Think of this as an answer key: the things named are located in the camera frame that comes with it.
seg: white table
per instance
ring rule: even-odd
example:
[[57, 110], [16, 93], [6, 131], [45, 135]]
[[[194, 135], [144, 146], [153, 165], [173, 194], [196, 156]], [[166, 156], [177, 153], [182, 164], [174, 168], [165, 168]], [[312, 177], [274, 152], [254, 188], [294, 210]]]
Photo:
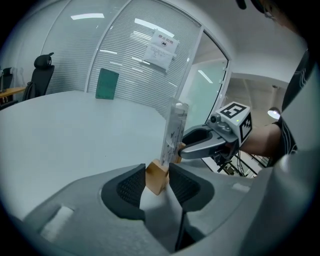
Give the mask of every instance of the white table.
[[0, 186], [7, 209], [23, 219], [77, 179], [148, 166], [161, 155], [165, 124], [152, 107], [80, 91], [0, 111]]

